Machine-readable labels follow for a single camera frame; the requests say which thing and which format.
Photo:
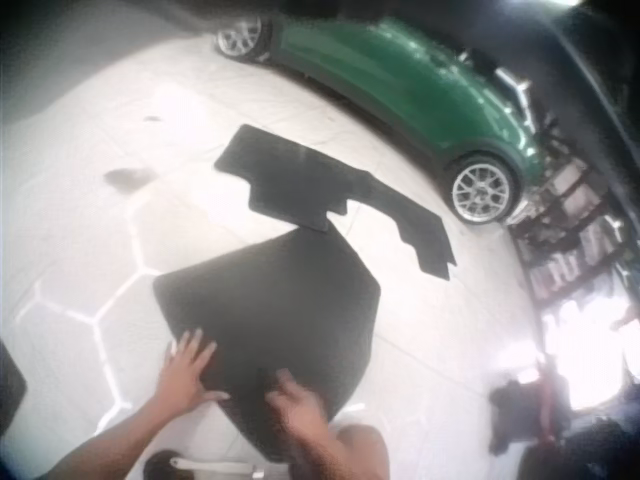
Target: garage floor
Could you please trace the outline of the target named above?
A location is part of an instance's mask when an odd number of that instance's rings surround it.
[[[366,122],[277,68],[224,60],[209,34],[118,2],[61,15],[5,88],[2,338],[28,382],[6,461],[42,474],[152,394],[170,340],[155,276],[293,228],[251,212],[248,184],[211,169],[248,123],[443,217],[450,282],[422,273],[376,210],[330,215],[382,287],[373,358],[341,417],[381,429],[393,478],[511,478],[487,453],[486,393],[526,361],[532,311],[506,232],[463,226]],[[215,407],[175,421],[147,454],[163,447],[261,461]]]

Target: car wheel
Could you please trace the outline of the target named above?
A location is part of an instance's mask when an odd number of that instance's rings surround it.
[[[464,223],[482,225],[511,213],[518,188],[502,161],[477,153],[457,162],[451,172],[449,206]]]
[[[271,24],[260,17],[231,21],[216,33],[217,50],[227,58],[244,62],[269,57]]]

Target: hand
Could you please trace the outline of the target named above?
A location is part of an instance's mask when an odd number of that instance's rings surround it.
[[[211,342],[198,355],[201,341],[202,330],[196,330],[193,337],[187,331],[182,335],[175,355],[171,354],[171,345],[167,348],[156,393],[151,401],[168,419],[190,412],[204,402],[230,398],[225,392],[206,391],[200,383],[200,374],[216,350],[216,343]]]
[[[278,372],[278,388],[266,395],[285,431],[295,440],[313,445],[330,437],[322,401],[298,385],[288,370]]]

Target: car floor mat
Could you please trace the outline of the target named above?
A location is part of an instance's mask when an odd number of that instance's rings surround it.
[[[311,148],[243,125],[215,168],[251,184],[249,207],[258,213],[326,231],[327,212],[344,215],[347,199],[356,200],[395,220],[400,238],[416,250],[423,272],[448,280],[448,264],[456,264],[438,215],[369,172]]]
[[[2,437],[11,425],[27,392],[27,382],[2,341],[0,341],[0,392],[0,437]]]
[[[380,286],[333,225],[160,276],[154,291],[175,338],[202,328],[218,343],[202,382],[231,395],[222,408],[274,462],[287,450],[264,401],[275,372],[289,369],[332,418],[369,362]]]

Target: green car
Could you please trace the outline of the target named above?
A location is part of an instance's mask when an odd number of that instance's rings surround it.
[[[239,19],[217,32],[218,50],[267,58],[313,77],[389,124],[437,163],[462,221],[513,217],[544,165],[516,110],[453,52],[397,20]]]

